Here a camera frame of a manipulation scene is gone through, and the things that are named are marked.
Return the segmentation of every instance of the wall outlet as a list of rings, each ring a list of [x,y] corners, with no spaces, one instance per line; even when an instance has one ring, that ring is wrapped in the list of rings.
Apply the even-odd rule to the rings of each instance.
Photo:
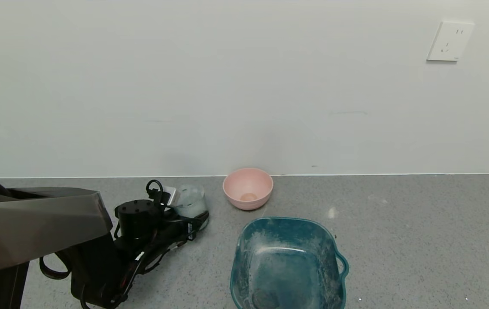
[[[437,31],[428,60],[458,61],[474,30],[472,23],[449,23],[443,21]]]

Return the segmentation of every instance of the white wall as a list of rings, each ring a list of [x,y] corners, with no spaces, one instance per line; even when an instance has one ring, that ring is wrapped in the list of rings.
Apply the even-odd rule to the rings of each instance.
[[[0,177],[243,166],[489,173],[489,0],[0,1]]]

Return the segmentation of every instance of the teal plastic basin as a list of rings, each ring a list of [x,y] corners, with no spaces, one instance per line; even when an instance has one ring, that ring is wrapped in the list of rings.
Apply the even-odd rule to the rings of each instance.
[[[231,295],[238,309],[343,309],[348,272],[334,236],[319,223],[265,217],[239,237]]]

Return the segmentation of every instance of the transparent container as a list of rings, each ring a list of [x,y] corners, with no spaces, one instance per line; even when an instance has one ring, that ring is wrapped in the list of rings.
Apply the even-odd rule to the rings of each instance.
[[[207,204],[204,200],[204,188],[199,185],[182,185],[178,189],[179,198],[174,210],[178,215],[187,218],[195,218],[207,211]],[[208,218],[200,229],[204,229],[210,218]]]

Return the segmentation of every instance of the gray countertop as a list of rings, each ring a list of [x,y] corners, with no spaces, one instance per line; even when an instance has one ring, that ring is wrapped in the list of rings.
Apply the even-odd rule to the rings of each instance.
[[[101,191],[115,206],[146,198],[145,178],[3,179],[16,186],[75,186]],[[200,237],[138,276],[120,308],[235,308],[229,276],[239,233],[262,216],[317,221],[337,235],[349,261],[349,309],[489,308],[489,175],[282,176],[266,206],[235,209],[223,178],[160,178],[201,184],[211,220]],[[58,266],[56,258],[46,262]],[[79,308],[69,279],[44,277],[33,261],[22,308]]]

